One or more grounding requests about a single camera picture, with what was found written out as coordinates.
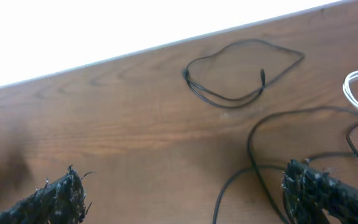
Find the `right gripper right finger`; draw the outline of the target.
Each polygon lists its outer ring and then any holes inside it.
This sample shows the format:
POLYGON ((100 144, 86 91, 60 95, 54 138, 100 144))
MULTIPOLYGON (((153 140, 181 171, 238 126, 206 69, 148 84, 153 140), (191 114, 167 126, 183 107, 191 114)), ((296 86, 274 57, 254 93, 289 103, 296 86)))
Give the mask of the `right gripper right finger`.
POLYGON ((341 223, 358 223, 358 189, 291 160, 282 179, 283 203, 291 223, 328 223, 323 210, 341 223))

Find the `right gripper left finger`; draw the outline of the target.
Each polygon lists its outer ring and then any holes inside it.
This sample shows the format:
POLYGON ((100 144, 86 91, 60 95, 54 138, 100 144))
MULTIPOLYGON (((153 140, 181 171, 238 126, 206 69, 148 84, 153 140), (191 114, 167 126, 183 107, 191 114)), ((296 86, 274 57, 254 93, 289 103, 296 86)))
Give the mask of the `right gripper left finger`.
POLYGON ((34 194, 0 212, 0 224, 77 224, 88 214, 83 178, 68 166, 67 173, 34 194))

